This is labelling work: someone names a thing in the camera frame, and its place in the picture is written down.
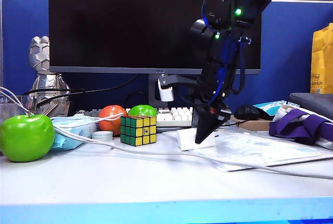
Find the paper sheet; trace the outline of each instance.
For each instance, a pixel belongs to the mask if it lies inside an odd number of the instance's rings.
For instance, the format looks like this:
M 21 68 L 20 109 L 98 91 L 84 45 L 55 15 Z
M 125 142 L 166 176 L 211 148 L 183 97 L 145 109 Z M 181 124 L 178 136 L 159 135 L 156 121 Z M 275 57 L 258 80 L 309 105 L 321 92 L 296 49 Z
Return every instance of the paper sheet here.
M 192 150 L 193 153 L 223 160 L 255 165 L 283 165 L 333 157 L 333 152 L 306 146 L 287 139 L 275 138 L 236 127 L 216 132 L 216 147 Z M 239 166 L 215 163 L 222 170 L 243 169 Z

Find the rubik's cube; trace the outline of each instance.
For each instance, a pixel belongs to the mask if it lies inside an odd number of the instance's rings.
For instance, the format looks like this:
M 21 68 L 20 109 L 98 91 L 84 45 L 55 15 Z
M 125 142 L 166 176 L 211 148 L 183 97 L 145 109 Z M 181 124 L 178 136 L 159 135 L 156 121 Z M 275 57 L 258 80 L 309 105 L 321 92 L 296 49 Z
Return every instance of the rubik's cube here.
M 155 116 L 122 116 L 120 141 L 132 146 L 156 142 Z

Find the yellow shopping bag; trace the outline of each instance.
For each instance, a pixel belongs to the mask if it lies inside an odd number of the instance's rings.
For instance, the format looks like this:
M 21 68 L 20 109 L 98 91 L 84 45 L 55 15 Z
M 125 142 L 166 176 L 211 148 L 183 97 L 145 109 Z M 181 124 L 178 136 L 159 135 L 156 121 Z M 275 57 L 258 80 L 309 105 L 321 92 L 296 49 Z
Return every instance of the yellow shopping bag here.
M 333 93 L 333 23 L 313 33 L 311 92 Z

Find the robotic arm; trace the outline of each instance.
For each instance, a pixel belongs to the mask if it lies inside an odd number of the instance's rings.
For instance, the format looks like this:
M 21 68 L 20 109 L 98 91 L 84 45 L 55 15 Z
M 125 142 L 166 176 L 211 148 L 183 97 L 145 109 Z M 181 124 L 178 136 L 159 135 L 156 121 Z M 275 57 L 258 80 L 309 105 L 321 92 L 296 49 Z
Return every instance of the robotic arm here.
M 223 100 L 230 93 L 238 94 L 245 84 L 244 45 L 251 39 L 243 30 L 251 28 L 258 15 L 271 0 L 219 0 L 214 12 L 208 12 L 212 0 L 204 0 L 202 19 L 190 29 L 194 44 L 207 53 L 206 64 L 197 78 L 165 75 L 159 79 L 161 91 L 183 85 L 189 88 L 186 100 L 195 108 L 193 127 L 197 127 L 196 143 L 201 143 L 216 128 L 230 119 L 231 110 Z M 240 68 L 240 84 L 233 83 Z

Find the green apple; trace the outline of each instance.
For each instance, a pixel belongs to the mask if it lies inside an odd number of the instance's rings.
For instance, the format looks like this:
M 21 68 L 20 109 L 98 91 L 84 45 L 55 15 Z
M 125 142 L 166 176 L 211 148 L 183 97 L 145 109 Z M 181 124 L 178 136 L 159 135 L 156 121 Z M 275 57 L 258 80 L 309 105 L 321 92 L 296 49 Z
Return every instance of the green apple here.
M 13 162 L 34 161 L 50 151 L 54 136 L 48 116 L 13 116 L 0 126 L 0 149 Z
M 140 104 L 138 106 L 134 106 L 129 111 L 129 116 L 138 116 L 138 115 L 156 116 L 157 113 L 155 108 L 148 106 L 146 104 Z

